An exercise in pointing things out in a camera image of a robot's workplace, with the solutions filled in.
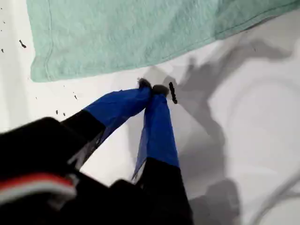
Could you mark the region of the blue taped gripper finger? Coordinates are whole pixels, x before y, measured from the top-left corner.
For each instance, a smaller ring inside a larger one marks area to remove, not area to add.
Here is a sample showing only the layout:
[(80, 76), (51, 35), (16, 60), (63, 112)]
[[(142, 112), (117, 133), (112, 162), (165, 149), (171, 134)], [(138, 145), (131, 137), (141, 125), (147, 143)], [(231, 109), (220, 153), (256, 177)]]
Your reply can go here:
[(138, 87), (113, 91), (92, 102), (62, 124), (83, 137), (87, 143), (67, 161), (80, 169), (93, 152), (129, 118), (139, 114), (152, 96), (152, 86), (144, 78)]
[(135, 175), (144, 194), (149, 225), (191, 225), (193, 213), (181, 175), (178, 152), (167, 104), (169, 89), (152, 88), (145, 108)]

